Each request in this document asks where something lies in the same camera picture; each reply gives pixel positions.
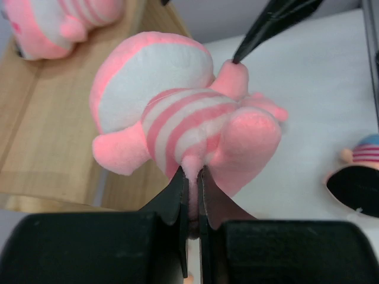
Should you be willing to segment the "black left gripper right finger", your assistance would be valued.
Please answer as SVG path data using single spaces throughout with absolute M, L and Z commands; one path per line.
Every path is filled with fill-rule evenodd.
M 256 218 L 219 188 L 207 166 L 198 174 L 198 213 L 201 283 L 230 283 L 227 226 Z

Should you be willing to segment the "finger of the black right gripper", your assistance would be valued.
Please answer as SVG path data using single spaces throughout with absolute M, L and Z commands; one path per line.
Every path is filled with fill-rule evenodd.
M 322 0 L 270 0 L 246 33 L 232 62 L 240 63 L 264 41 L 305 20 L 322 2 Z

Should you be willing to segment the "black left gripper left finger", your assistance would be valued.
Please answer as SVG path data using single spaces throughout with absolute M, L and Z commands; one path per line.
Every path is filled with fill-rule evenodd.
M 179 167 L 141 212 L 154 213 L 149 272 L 152 278 L 188 277 L 189 181 Z

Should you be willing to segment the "pink plush with heart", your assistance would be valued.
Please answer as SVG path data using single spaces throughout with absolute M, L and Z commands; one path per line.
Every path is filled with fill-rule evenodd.
M 119 175 L 148 160 L 167 178 L 189 181 L 189 234 L 198 235 L 197 176 L 207 167 L 229 196 L 274 155 L 288 113 L 248 91 L 245 65 L 227 60 L 218 74 L 199 42 L 178 34 L 138 33 L 99 67 L 89 96 L 99 131 L 94 159 Z

